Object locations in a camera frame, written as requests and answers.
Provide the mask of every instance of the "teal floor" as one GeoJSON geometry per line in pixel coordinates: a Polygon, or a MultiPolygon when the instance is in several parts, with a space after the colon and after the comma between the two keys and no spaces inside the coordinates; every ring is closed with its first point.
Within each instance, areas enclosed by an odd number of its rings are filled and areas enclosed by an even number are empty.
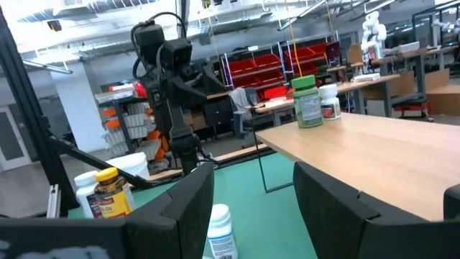
{"type": "MultiPolygon", "coordinates": [[[[293,162],[279,154],[263,157],[267,187],[292,181],[293,162]]],[[[169,186],[134,193],[142,206],[169,186]]],[[[316,258],[293,187],[266,194],[258,160],[216,170],[214,203],[230,208],[240,259],[316,258]]],[[[81,209],[70,212],[81,218],[81,209]]]]}

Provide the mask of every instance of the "yellow bottle cap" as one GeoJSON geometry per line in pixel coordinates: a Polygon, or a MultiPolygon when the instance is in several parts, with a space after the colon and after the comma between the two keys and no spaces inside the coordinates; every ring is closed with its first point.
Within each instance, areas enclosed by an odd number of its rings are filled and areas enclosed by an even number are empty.
{"type": "Polygon", "coordinates": [[[107,181],[116,177],[118,175],[118,170],[116,168],[107,168],[96,174],[97,181],[107,181]]]}

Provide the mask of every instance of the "supplement bottle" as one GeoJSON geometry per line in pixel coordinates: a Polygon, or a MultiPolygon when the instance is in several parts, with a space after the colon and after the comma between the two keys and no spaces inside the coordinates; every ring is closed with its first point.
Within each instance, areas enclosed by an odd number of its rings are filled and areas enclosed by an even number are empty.
{"type": "Polygon", "coordinates": [[[236,240],[227,205],[216,204],[213,206],[209,221],[208,239],[214,258],[238,259],[236,240]]]}
{"type": "Polygon", "coordinates": [[[294,105],[300,128],[316,127],[323,124],[321,102],[316,88],[315,76],[304,76],[291,81],[294,90],[294,105]]]}
{"type": "Polygon", "coordinates": [[[341,116],[340,102],[337,98],[337,85],[330,84],[319,88],[321,97],[321,113],[326,120],[338,119],[341,116]]]}
{"type": "Polygon", "coordinates": [[[87,219],[102,219],[98,199],[94,194],[94,188],[98,185],[96,181],[97,172],[98,171],[91,171],[83,173],[74,178],[75,184],[78,187],[75,195],[87,219]]]}
{"type": "Polygon", "coordinates": [[[104,219],[124,218],[134,210],[134,199],[126,179],[116,168],[107,168],[96,174],[99,184],[94,192],[104,219]]]}

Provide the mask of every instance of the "white bottle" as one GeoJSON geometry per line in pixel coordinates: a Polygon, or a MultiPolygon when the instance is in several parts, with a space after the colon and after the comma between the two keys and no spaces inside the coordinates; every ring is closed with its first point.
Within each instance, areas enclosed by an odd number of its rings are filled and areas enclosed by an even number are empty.
{"type": "Polygon", "coordinates": [[[102,219],[102,213],[99,209],[94,188],[98,185],[96,180],[96,173],[98,171],[91,171],[80,174],[74,178],[75,184],[78,187],[75,195],[80,205],[83,207],[83,213],[87,219],[102,219]]]}
{"type": "Polygon", "coordinates": [[[238,250],[227,205],[216,204],[213,206],[209,221],[208,239],[214,258],[238,259],[238,250]]]}
{"type": "Polygon", "coordinates": [[[321,113],[325,120],[338,119],[341,116],[340,102],[337,98],[337,85],[330,84],[319,88],[321,97],[321,113]]]}

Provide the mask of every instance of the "white bottle cap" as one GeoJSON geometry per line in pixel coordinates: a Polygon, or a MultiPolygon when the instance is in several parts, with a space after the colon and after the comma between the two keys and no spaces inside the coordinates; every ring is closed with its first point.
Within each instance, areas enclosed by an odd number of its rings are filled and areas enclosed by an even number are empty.
{"type": "Polygon", "coordinates": [[[79,176],[75,177],[73,180],[75,181],[75,184],[78,188],[85,187],[97,182],[96,173],[98,173],[98,171],[82,173],[79,176]]]}
{"type": "Polygon", "coordinates": [[[230,221],[230,210],[225,204],[213,205],[209,227],[222,227],[230,221]]]}
{"type": "Polygon", "coordinates": [[[322,99],[329,99],[332,97],[336,97],[337,93],[338,93],[338,90],[337,90],[337,85],[335,83],[330,84],[330,85],[321,86],[319,88],[319,96],[322,99]]]}

